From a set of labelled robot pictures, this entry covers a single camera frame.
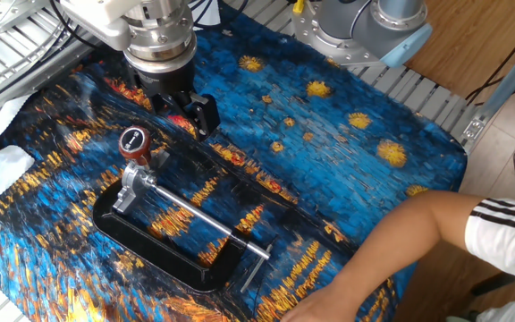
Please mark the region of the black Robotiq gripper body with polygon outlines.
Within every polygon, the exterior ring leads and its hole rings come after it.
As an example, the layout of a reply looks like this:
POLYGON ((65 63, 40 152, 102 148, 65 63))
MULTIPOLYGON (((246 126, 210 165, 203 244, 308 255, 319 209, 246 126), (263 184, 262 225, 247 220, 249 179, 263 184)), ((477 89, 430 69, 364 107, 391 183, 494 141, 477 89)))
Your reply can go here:
POLYGON ((132 85, 147 97, 194 90, 193 55, 179 55, 167 61, 147 61, 126 53, 125 59, 132 85))

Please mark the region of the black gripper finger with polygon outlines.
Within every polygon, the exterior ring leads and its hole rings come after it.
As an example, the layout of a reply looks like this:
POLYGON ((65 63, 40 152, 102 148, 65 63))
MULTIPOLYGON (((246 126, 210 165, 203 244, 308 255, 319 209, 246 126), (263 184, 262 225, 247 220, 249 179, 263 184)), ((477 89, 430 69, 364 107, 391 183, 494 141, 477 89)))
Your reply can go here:
POLYGON ((157 115, 175 112, 184 118, 190 119, 194 116, 191 111, 191 103, 192 99, 187 91, 178 91, 170 94, 159 93, 152 97, 152 107, 157 115))
POLYGON ((206 140, 221 122, 215 98, 195 92, 190 92, 189 96, 190 103, 186 105, 187 118, 194 127, 196 140, 206 140))

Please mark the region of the person's bare hand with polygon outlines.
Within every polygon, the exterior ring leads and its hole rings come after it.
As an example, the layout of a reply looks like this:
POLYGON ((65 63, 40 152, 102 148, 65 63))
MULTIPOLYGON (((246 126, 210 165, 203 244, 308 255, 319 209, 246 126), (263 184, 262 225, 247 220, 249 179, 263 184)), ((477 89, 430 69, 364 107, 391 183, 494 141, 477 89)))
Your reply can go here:
POLYGON ((352 322, 361 303, 351 288, 331 283, 300 301, 281 322, 352 322))

